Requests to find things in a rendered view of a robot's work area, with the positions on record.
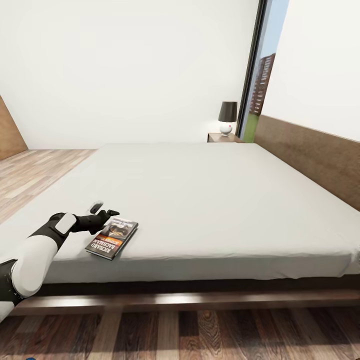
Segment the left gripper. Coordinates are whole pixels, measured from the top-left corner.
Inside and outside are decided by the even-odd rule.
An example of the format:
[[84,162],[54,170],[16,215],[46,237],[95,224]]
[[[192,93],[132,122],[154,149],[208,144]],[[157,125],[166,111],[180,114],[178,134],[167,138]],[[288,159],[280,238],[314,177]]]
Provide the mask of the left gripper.
[[85,217],[89,219],[89,226],[85,231],[89,231],[91,235],[95,235],[104,227],[104,224],[110,219],[110,217],[118,215],[120,215],[119,212],[111,209],[108,210],[108,212],[101,210],[97,215],[85,215]]

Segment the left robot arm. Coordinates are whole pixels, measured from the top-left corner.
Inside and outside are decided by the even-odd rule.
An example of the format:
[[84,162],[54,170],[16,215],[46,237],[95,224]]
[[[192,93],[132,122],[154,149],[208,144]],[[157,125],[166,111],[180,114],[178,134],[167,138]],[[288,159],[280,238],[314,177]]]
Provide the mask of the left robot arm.
[[27,297],[41,288],[50,265],[70,232],[89,231],[95,235],[112,216],[114,210],[101,210],[104,201],[95,201],[85,216],[57,213],[22,243],[0,257],[0,323]]

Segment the hardback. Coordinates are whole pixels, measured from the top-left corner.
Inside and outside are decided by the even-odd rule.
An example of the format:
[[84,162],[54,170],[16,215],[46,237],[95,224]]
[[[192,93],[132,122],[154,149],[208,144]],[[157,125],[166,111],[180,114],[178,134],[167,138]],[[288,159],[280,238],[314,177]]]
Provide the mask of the hardback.
[[138,222],[115,217],[85,249],[91,254],[113,261],[138,226]]

